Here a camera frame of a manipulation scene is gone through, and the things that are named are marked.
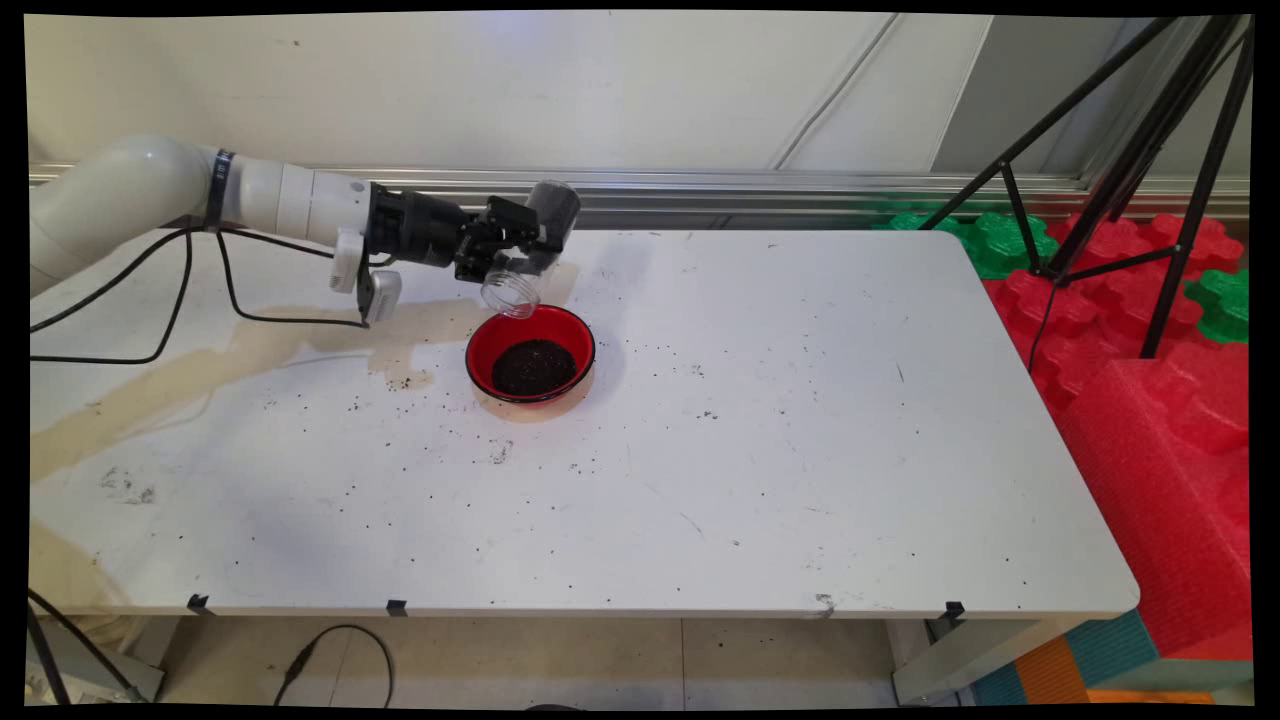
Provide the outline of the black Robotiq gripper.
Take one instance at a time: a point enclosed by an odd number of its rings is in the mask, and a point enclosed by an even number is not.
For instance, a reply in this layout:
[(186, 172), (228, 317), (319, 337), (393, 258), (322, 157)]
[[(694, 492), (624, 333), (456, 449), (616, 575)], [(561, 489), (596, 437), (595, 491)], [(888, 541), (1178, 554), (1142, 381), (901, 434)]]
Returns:
[(492, 196), (479, 214), (425, 193), (370, 184), (367, 251), (428, 266), (454, 265), (454, 278), (483, 284), (502, 272), (544, 273), (563, 240), (532, 208)]

